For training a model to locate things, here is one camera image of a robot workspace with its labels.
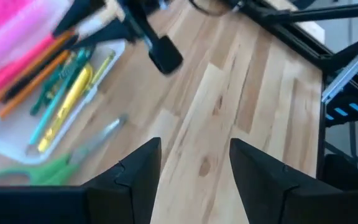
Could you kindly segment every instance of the white object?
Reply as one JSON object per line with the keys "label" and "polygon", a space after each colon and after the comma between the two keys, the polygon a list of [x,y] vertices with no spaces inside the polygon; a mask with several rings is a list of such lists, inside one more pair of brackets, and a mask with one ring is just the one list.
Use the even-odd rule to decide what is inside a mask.
{"label": "white object", "polygon": [[[82,24],[82,26],[98,26],[100,23],[101,21],[95,21],[94,18],[89,20],[89,22],[85,22]],[[90,60],[90,64],[94,68],[94,72],[96,72],[100,65],[104,62],[104,59],[111,54],[112,50],[115,51],[116,55],[108,65],[107,69],[101,75],[100,79],[95,83],[94,87],[90,89],[88,94],[79,101],[75,109],[70,113],[61,130],[59,130],[58,134],[56,135],[56,138],[52,141],[50,147],[43,154],[35,157],[33,155],[28,156],[25,153],[31,134],[42,117],[41,112],[39,112],[39,114],[35,117],[29,114],[32,105],[39,97],[39,93],[42,87],[39,88],[38,91],[35,91],[31,97],[23,102],[23,104],[21,104],[20,107],[16,109],[11,115],[9,115],[4,121],[0,122],[0,154],[23,164],[29,165],[40,164],[41,162],[48,159],[49,155],[51,155],[54,149],[58,146],[60,140],[64,138],[70,126],[75,122],[77,115],[87,105],[87,103],[93,99],[98,91],[98,85],[110,72],[110,69],[124,52],[124,49],[125,42],[123,40],[98,44]]]}

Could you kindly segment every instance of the wooden desk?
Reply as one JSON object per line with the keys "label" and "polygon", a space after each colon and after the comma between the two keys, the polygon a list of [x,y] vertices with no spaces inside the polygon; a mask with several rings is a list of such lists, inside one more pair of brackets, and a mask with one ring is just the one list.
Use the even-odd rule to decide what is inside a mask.
{"label": "wooden desk", "polygon": [[[314,175],[321,97],[316,67],[245,16],[206,17],[175,1],[150,21],[169,34],[184,64],[164,77],[142,44],[127,46],[53,157],[121,113],[129,122],[71,184],[160,136],[163,171],[152,223],[246,223],[229,162],[230,138]],[[0,168],[13,164],[0,156]]]}

